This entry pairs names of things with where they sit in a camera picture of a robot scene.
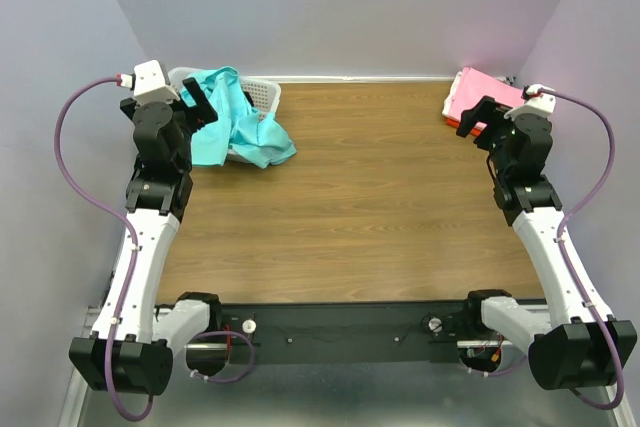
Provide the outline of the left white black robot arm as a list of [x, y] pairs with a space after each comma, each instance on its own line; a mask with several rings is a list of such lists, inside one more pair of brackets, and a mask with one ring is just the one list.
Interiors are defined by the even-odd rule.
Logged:
[[194, 338], [214, 340], [222, 327], [214, 294], [181, 295], [171, 311], [156, 316], [156, 294], [170, 246], [191, 194], [191, 138], [217, 115], [193, 78], [182, 82], [187, 105], [170, 86], [153, 100], [125, 99], [137, 149], [126, 188], [126, 232], [104, 306], [88, 337], [76, 337], [69, 358], [88, 386], [158, 396], [175, 358]]

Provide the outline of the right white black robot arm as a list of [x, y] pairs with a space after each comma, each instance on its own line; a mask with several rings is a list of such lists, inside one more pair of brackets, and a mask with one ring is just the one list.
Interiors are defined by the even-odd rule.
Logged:
[[543, 169], [553, 145], [550, 90], [529, 94], [510, 109], [489, 96], [461, 115], [456, 133], [484, 129], [475, 145], [487, 152], [494, 199], [531, 259], [548, 315], [530, 312], [501, 290], [472, 291], [460, 326], [480, 339], [494, 331], [527, 357], [545, 390], [620, 385], [637, 333], [618, 320], [597, 293], [570, 239], [568, 215]]

